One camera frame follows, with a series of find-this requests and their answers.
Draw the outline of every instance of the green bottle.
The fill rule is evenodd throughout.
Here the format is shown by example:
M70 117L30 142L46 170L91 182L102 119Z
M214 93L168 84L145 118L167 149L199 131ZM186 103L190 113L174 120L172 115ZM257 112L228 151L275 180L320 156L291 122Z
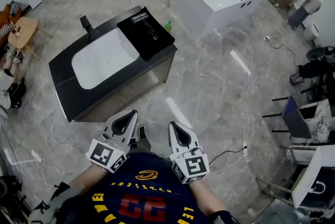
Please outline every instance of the green bottle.
M168 33L171 33L171 29L172 29L172 22L169 21L165 24L165 27L164 29L168 32Z

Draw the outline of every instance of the red number 22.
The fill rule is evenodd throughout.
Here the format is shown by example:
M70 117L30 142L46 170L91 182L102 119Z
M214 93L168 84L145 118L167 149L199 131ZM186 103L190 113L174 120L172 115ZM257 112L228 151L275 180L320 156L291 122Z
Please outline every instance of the red number 22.
M135 206L133 209L133 212L129 212L128 207L130 203L138 204L141 198L143 198L142 195L124 194L124 197L121 201L119 214L123 216L131 217L131 218L140 218L141 213L142 213L142 208ZM152 216L151 212L153 208L165 209L165 207L166 207L166 204L163 198L147 196L146 203L144 205L143 220L164 222L165 221L165 211L164 210L157 210L156 216Z

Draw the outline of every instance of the cavaliers logo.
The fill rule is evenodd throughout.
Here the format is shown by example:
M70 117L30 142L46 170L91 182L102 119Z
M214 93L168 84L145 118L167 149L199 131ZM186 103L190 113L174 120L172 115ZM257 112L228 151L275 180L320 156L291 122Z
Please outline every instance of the cavaliers logo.
M144 170L139 173L139 175L136 176L136 179L138 180L154 180L157 178L158 173L154 170Z

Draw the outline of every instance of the gray tile floor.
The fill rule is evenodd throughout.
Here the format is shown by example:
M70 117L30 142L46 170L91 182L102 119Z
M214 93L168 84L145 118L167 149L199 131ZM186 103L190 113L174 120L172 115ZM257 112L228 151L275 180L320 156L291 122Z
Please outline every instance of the gray tile floor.
M27 94L20 109L9 111L10 120L1 119L0 145L9 164L16 162L4 136L9 137L20 164L24 193L30 207L39 203L46 191L60 181L69 182L89 166L85 157L89 144L102 130L102 124L68 123L55 96L48 63L73 41L85 34L79 18L86 15L93 27L136 5L146 6L164 25L172 21L172 35L178 51L166 84L160 85L131 104L140 114L140 124L150 129L152 150L170 155L167 126L171 120L183 122L198 134L209 160L224 150L240 150L242 134L248 144L248 156L238 163L206 178L206 183L239 218L260 190L255 177L269 176L284 154L282 135L271 129L282 126L280 119L263 120L263 113L281 111L280 102L271 98L299 95L289 76L295 72L293 55L285 48L275 50L264 41L288 45L297 55L296 63L307 62L310 49L301 30L293 32L283 17L264 0L256 11L212 34L196 40L170 11L170 0L44 0L30 17L39 19L43 28L53 34L49 39L41 33L34 49L40 61L25 55L21 71L26 78ZM250 63L248 118L245 94L248 77L232 57L235 52L246 66ZM34 150L43 162L31 161ZM236 161L242 153L226 153L212 165L211 171ZM12 165L19 175L17 165Z

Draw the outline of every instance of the sink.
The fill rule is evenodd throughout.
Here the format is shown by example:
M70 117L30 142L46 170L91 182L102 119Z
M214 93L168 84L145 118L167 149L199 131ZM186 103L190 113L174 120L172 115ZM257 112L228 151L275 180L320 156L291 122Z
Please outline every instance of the sink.
M115 28L74 55L72 68L80 86L93 89L139 55L123 32Z

